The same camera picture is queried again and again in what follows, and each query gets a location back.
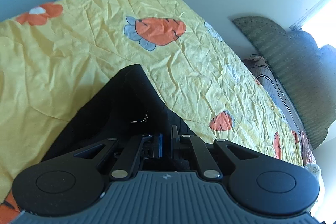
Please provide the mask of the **window with white frame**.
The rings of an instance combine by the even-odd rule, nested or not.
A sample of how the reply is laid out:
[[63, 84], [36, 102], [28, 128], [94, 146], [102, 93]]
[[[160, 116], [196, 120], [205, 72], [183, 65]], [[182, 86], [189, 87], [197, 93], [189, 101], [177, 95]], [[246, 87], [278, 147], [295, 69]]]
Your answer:
[[319, 49], [327, 45], [335, 48], [335, 0], [320, 0], [290, 30], [307, 32]]

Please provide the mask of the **black pants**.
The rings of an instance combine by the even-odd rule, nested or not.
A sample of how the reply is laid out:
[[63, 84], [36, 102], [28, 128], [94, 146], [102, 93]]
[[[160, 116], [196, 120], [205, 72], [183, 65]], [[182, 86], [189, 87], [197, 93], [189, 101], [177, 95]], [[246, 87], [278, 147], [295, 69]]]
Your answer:
[[52, 143], [43, 161], [115, 137], [135, 135], [169, 137], [171, 127], [179, 135], [194, 132], [159, 98], [142, 66], [127, 66], [117, 72], [70, 120]]

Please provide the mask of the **striped grey pillow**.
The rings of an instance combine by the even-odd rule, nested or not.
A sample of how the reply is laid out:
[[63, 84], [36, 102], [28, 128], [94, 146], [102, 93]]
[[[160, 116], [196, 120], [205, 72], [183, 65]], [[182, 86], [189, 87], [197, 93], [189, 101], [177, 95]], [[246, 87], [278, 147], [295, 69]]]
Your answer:
[[244, 59], [243, 63], [257, 78], [275, 105], [282, 111], [284, 119], [288, 122], [289, 127], [298, 133], [299, 141], [302, 143], [301, 133], [305, 132], [305, 128], [301, 118], [270, 66], [262, 56], [257, 55], [253, 55], [251, 59]]

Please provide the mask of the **green upholstered headboard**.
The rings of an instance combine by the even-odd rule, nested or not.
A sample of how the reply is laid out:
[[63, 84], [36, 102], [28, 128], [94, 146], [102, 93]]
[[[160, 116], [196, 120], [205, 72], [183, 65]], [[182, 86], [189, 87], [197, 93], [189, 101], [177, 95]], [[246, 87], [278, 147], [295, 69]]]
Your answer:
[[233, 24], [264, 57], [294, 104], [313, 148], [335, 121], [335, 48], [318, 48], [305, 31], [286, 31], [262, 16]]

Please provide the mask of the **yellow carrot print quilt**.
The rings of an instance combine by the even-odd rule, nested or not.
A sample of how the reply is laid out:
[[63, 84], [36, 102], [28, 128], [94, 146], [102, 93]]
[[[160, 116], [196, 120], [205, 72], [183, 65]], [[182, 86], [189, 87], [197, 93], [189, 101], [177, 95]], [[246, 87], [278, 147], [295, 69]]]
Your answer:
[[1, 23], [1, 199], [113, 76], [142, 66], [204, 142], [302, 165], [297, 134], [222, 37], [182, 0], [60, 0]]

